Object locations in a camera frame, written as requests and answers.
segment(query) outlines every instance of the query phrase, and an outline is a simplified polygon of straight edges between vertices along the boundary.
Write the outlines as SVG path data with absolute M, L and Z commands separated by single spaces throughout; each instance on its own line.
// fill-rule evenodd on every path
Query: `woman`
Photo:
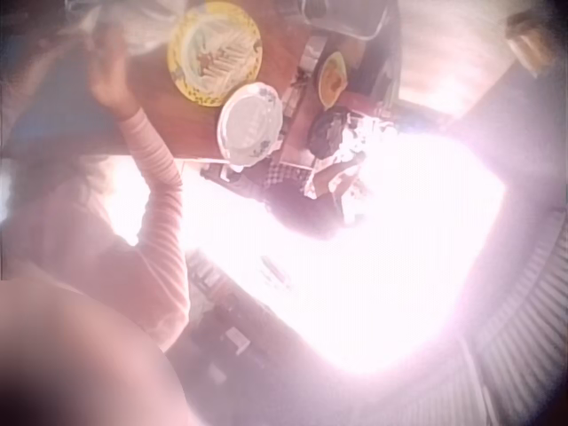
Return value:
M 32 60 L 3 87 L 3 140 L 51 66 L 73 44 L 42 41 Z M 4 277 L 21 275 L 22 263 L 33 264 L 123 313 L 167 350 L 185 327 L 189 310 L 179 235 L 181 177 L 128 87 L 121 31 L 102 28 L 85 45 L 92 96 L 115 117 L 151 191 L 138 244 L 132 247 L 115 235 L 96 194 L 79 199 L 76 179 L 69 179 L 10 212 L 2 230 Z

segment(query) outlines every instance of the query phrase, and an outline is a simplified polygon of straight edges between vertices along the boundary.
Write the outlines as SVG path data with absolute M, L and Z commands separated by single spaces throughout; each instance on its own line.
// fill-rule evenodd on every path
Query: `person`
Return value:
M 9 76 L 3 86 L 3 141 L 32 105 L 48 71 L 80 43 L 76 38 L 43 39 L 29 55 L 31 60 Z M 95 192 L 80 196 L 85 193 L 77 190 L 77 179 L 70 178 L 32 200 L 12 204 L 2 224 L 3 278 L 17 277 L 26 269 L 22 265 L 31 264 L 122 313 L 166 351 L 184 329 L 190 307 L 180 248 L 182 180 L 127 84 L 122 31 L 100 28 L 82 42 L 89 56 L 91 94 L 115 117 L 150 188 L 138 244 L 132 247 L 118 237 Z
M 348 162 L 338 162 L 313 175 L 315 199 L 304 195 L 304 188 L 292 178 L 284 178 L 264 192 L 268 210 L 288 229 L 318 240 L 330 240 L 347 223 L 342 198 L 358 179 L 358 173 L 347 171 L 365 160 L 360 153 Z M 332 182 L 339 183 L 332 190 Z

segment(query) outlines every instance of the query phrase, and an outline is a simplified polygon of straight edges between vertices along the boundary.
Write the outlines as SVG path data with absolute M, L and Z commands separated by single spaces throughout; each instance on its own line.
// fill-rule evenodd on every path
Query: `wooden table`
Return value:
M 257 80 L 270 84 L 282 96 L 296 74 L 310 29 L 284 20 L 276 10 L 277 0 L 229 1 L 242 7 L 260 30 L 263 62 Z M 221 162 L 217 146 L 221 108 L 199 106 L 179 92 L 170 78 L 166 50 L 163 46 L 135 60 L 132 89 L 174 156 Z
M 365 42 L 345 35 L 331 35 L 327 40 L 319 63 L 322 63 L 334 51 L 339 51 L 342 53 L 348 69 L 357 68 L 365 48 Z M 315 156 L 308 149 L 308 135 L 313 121 L 324 111 L 318 90 L 316 89 L 318 72 L 316 68 L 310 81 L 307 83 L 304 94 L 292 118 L 290 129 L 284 138 L 282 148 L 277 153 L 278 160 L 283 164 L 311 170 L 316 162 Z

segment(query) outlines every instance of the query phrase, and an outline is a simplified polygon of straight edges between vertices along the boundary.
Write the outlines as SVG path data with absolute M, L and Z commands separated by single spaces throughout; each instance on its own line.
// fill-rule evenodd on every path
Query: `yellow plate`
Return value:
M 249 66 L 246 75 L 241 81 L 235 82 L 232 87 L 225 88 L 221 93 L 207 93 L 199 85 L 199 76 L 195 73 L 187 73 L 184 64 L 187 59 L 190 42 L 200 31 L 200 26 L 204 22 L 219 19 L 242 28 L 254 38 L 254 48 L 251 54 L 254 55 L 254 62 Z M 168 70 L 177 88 L 190 100 L 205 107 L 219 107 L 223 105 L 228 96 L 238 86 L 244 83 L 255 81 L 260 71 L 263 58 L 263 46 L 260 38 L 260 31 L 256 23 L 240 7 L 223 2 L 205 3 L 193 8 L 179 22 L 175 28 L 168 47 Z

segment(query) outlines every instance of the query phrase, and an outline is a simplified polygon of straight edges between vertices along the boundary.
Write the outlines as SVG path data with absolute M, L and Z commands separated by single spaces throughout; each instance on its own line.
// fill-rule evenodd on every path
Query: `white plate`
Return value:
M 221 111 L 217 125 L 221 154 L 234 166 L 252 166 L 276 149 L 281 127 L 278 92 L 264 83 L 247 84 Z

